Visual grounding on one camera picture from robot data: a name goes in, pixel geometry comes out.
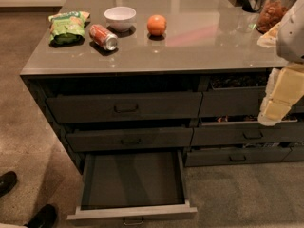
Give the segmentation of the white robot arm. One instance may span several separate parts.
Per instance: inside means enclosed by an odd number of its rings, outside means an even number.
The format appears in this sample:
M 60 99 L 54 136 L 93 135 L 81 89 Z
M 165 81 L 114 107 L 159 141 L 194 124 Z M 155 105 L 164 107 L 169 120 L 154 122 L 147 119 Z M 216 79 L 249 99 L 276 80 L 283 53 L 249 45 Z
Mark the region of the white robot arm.
M 297 0 L 282 20 L 262 35 L 257 44 L 276 47 L 279 57 L 288 61 L 269 75 L 258 122 L 274 126 L 304 96 L 304 0 Z

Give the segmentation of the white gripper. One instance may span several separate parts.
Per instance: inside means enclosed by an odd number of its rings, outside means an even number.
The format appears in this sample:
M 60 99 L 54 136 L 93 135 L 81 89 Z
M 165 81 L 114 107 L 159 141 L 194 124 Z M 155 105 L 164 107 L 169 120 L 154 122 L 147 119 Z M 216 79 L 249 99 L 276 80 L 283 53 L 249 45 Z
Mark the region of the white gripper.
M 260 105 L 258 122 L 274 126 L 282 121 L 304 96 L 304 64 L 289 62 L 284 68 L 273 68 Z

